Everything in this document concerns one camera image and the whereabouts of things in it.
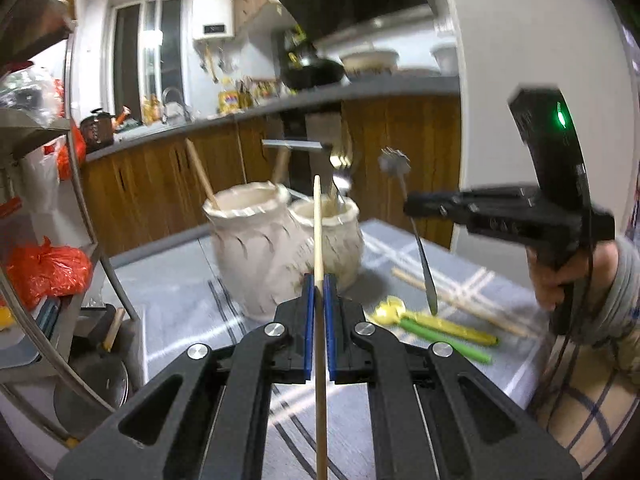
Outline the person's right hand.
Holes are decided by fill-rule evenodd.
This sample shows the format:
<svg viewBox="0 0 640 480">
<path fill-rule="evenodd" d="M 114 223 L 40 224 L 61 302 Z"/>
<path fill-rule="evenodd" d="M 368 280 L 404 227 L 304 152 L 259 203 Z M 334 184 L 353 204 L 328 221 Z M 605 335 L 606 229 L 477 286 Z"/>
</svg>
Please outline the person's right hand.
<svg viewBox="0 0 640 480">
<path fill-rule="evenodd" d="M 589 274 L 589 255 L 576 252 L 559 270 L 553 270 L 538 261 L 533 248 L 526 248 L 529 278 L 532 281 L 538 304 L 552 311 L 564 300 L 563 285 L 585 281 Z M 591 284 L 587 292 L 587 304 L 597 309 L 611 289 L 617 272 L 618 247 L 614 240 L 597 244 L 592 252 Z"/>
</svg>

